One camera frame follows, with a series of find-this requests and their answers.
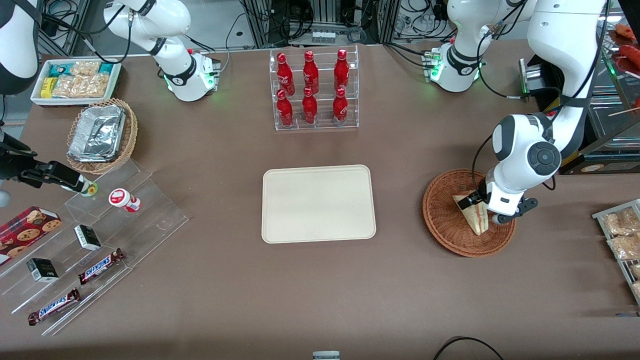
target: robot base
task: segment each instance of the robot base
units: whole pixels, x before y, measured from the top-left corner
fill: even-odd
[[[196,60],[196,70],[184,85],[171,84],[164,77],[169,90],[182,101],[196,101],[211,92],[217,91],[220,80],[220,62],[213,62],[202,54],[191,55]]]
[[[431,65],[432,69],[424,69],[425,80],[436,83],[444,90],[450,92],[463,92],[471,87],[471,84],[479,77],[478,71],[469,67],[469,73],[461,76],[449,63],[447,51],[451,44],[434,47],[430,53],[422,56],[423,65]]]

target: cookie box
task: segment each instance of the cookie box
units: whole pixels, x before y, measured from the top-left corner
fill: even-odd
[[[58,214],[31,206],[0,226],[0,266],[61,224]]]
[[[106,58],[108,61],[116,61],[116,59]],[[33,87],[33,91],[31,92],[31,101],[40,106],[55,106],[55,107],[65,107],[65,106],[81,106],[87,104],[93,104],[98,101],[108,100],[111,98],[113,91],[116,88],[116,83],[118,82],[118,76],[120,75],[120,69],[122,68],[122,64],[114,64],[111,69],[111,74],[109,75],[109,82],[107,83],[107,90],[104,92],[102,97],[85,97],[85,98],[75,98],[75,99],[59,99],[59,98],[43,98],[40,95],[42,91],[42,87],[45,84],[45,79],[49,75],[49,71],[51,71],[51,67],[55,65],[61,65],[66,63],[72,63],[74,61],[83,60],[83,61],[101,61],[98,58],[66,58],[66,59],[57,59],[57,60],[47,60],[42,64],[42,68],[40,69],[40,74],[38,75],[38,79],[36,80],[35,86]]]

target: red and white cup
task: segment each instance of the red and white cup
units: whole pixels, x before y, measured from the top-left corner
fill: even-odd
[[[140,209],[140,199],[135,198],[124,189],[113,190],[109,195],[109,203],[116,208],[124,208],[130,213],[135,213]]]

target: small black box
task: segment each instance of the small black box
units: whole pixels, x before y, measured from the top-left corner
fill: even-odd
[[[74,228],[74,231],[76,232],[76,238],[80,241],[80,246],[84,249],[96,251],[102,246],[100,240],[98,240],[98,236],[91,227],[80,224]]]
[[[53,268],[51,260],[33,258],[27,261],[27,267],[35,281],[54,282],[58,280],[58,274]]]

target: white tray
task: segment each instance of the white tray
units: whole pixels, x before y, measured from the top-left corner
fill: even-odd
[[[376,234],[371,173],[364,165],[283,168],[262,178],[262,239],[296,243]]]
[[[120,75],[120,68],[122,68],[122,64],[114,64],[111,69],[111,74],[109,75],[109,82],[107,83],[107,89],[104,91],[104,96],[102,97],[83,97],[78,99],[61,99],[61,98],[43,98],[40,97],[40,92],[42,90],[42,83],[44,79],[49,75],[49,71],[51,70],[52,65],[59,64],[68,64],[73,63],[75,61],[102,61],[98,58],[66,58],[60,60],[47,60],[42,65],[40,69],[40,74],[38,75],[38,79],[36,80],[36,85],[33,87],[33,91],[31,92],[31,101],[40,106],[75,106],[75,105],[88,105],[93,104],[94,102],[98,102],[101,100],[108,100],[113,95],[113,90],[116,88],[116,83],[118,81],[118,76]]]

